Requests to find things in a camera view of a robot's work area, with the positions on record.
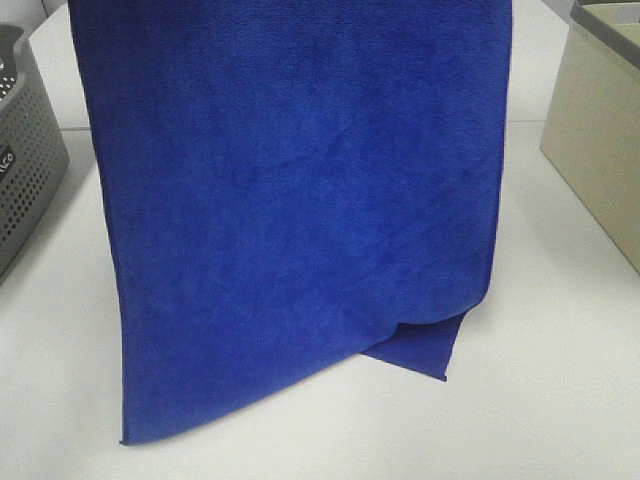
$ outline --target white surface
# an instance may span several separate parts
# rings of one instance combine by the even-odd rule
[[[540,0],[513,0],[509,121],[544,121],[569,26]]]
[[[29,39],[51,106],[62,129],[89,128],[82,82],[71,40],[69,8],[56,10]]]
[[[545,50],[544,25],[531,31]],[[517,45],[516,57],[533,48]],[[640,278],[539,152],[541,133],[508,124],[492,286],[463,322],[448,383],[355,356],[123,447],[97,170],[89,132],[65,132],[71,171],[0,286],[0,478],[637,478]]]
[[[43,3],[47,9],[47,13],[51,15],[62,5],[65,5],[67,3],[67,0],[43,0]]]
[[[0,22],[35,28],[46,18],[40,0],[0,0]]]
[[[565,22],[571,21],[571,8],[574,0],[544,0],[551,10],[556,12]]]

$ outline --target microfiber towel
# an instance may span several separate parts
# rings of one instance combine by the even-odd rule
[[[445,378],[490,277],[508,0],[69,7],[122,317],[122,443],[358,352]]]

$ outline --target storage box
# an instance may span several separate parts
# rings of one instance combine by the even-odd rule
[[[541,148],[640,271],[640,2],[572,18]]]
[[[28,36],[22,27],[0,24],[0,276],[69,163]]]

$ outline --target gray plastic basket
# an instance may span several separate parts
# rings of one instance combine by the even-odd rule
[[[29,33],[0,24],[0,275],[38,223],[69,164]]]

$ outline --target white wall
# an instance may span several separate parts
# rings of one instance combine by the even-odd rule
[[[44,8],[47,9],[48,15],[51,15],[53,12],[55,12],[60,5],[67,3],[67,0],[42,0],[42,1],[44,3]]]
[[[45,18],[40,0],[0,0],[0,22],[22,23],[36,28]]]
[[[573,0],[544,0],[551,10],[560,15],[565,22],[569,23],[571,17],[569,13],[571,12],[571,7],[573,6]]]

